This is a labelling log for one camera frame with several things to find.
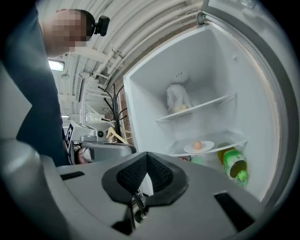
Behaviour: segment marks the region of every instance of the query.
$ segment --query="white plate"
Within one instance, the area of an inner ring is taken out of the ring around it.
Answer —
[[[187,146],[185,146],[183,148],[184,151],[188,152],[188,153],[200,153],[200,152],[205,152],[205,151],[208,151],[210,149],[212,149],[214,147],[214,143],[211,142],[211,141],[201,141],[202,143],[202,148],[197,150],[197,149],[194,149],[193,148],[193,144],[189,144]]]

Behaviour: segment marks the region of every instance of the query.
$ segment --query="black coat rack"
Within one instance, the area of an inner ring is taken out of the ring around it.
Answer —
[[[115,130],[116,134],[118,134],[119,136],[122,136],[121,135],[121,128],[120,128],[120,121],[127,117],[127,115],[125,115],[123,118],[120,119],[121,113],[123,111],[127,110],[127,108],[125,108],[121,112],[119,112],[118,102],[117,102],[118,95],[119,95],[119,93],[120,93],[120,91],[122,90],[123,87],[124,86],[122,86],[116,94],[116,91],[115,91],[116,86],[115,86],[115,84],[113,84],[112,85],[112,96],[111,96],[111,94],[108,91],[106,91],[105,89],[98,86],[99,89],[101,89],[102,91],[104,91],[108,94],[108,96],[111,98],[111,101],[112,101],[112,105],[110,105],[106,98],[103,99],[106,102],[106,104],[109,106],[110,111],[106,110],[104,108],[103,108],[103,110],[110,113],[112,115],[112,119],[110,120],[110,119],[102,118],[101,120],[102,121],[107,121],[107,122],[114,121],[114,130]]]

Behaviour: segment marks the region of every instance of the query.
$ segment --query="refrigerator door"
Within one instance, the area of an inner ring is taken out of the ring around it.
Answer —
[[[256,0],[204,0],[199,24],[211,24],[250,44],[272,73],[268,78],[279,118],[276,172],[264,198],[267,206],[283,200],[299,168],[299,63],[288,37]]]

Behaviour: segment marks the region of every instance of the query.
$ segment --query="open refrigerator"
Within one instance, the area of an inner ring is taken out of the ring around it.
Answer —
[[[198,23],[124,76],[135,147],[193,157],[199,154],[186,153],[187,144],[212,141],[202,163],[224,174],[217,152],[234,147],[247,159],[246,190],[275,204],[299,148],[299,72],[292,48],[259,4],[207,0]],[[166,90],[180,75],[187,76],[181,85],[192,107],[171,114]]]

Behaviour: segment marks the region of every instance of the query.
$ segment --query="dark blue shirt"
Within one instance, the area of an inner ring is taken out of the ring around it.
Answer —
[[[69,165],[61,136],[62,118],[57,89],[36,8],[6,39],[3,64],[32,105],[17,140],[31,145],[39,154],[50,156],[56,166]]]

